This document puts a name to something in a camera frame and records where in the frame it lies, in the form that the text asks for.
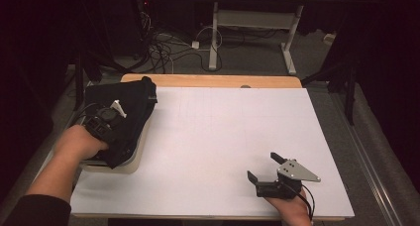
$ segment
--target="hand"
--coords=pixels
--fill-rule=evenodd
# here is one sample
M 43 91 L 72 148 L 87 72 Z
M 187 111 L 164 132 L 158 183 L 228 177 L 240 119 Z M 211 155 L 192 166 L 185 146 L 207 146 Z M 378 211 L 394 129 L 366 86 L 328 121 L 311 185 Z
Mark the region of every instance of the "hand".
M 302 189 L 300 194 L 306 198 L 305 191 Z M 280 214 L 282 220 L 289 226 L 311 225 L 306 204 L 299 197 L 293 199 L 266 198 Z
M 94 138 L 83 126 L 74 125 L 62 133 L 53 152 L 55 157 L 80 162 L 106 149 L 108 146 L 105 142 Z

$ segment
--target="table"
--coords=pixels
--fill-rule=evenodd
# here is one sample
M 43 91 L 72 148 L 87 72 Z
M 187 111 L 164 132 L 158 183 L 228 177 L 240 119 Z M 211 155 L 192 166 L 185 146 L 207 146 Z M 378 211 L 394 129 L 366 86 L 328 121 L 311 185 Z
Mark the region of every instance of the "table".
M 219 10 L 218 2 L 214 2 L 213 7 L 213 32 L 212 43 L 209 57 L 209 69 L 217 68 L 217 36 L 218 26 L 238 26 L 238 27 L 258 27 L 267 29 L 286 29 L 289 30 L 286 43 L 281 43 L 281 52 L 287 71 L 291 75 L 296 74 L 293 59 L 290 54 L 290 46 L 299 24 L 300 16 L 303 11 L 303 5 L 297 6 L 295 13 L 268 13 L 254 11 L 233 11 Z
M 71 199 L 74 215 L 279 220 L 247 178 L 250 170 L 259 180 L 274 180 L 278 164 L 269 153 L 277 152 L 322 178 L 305 182 L 315 196 L 315 220 L 354 216 L 308 93 L 297 78 L 148 76 L 157 84 L 158 104 L 138 170 L 83 171 Z M 128 74 L 122 81 L 141 77 Z M 243 85 L 251 88 L 239 88 Z

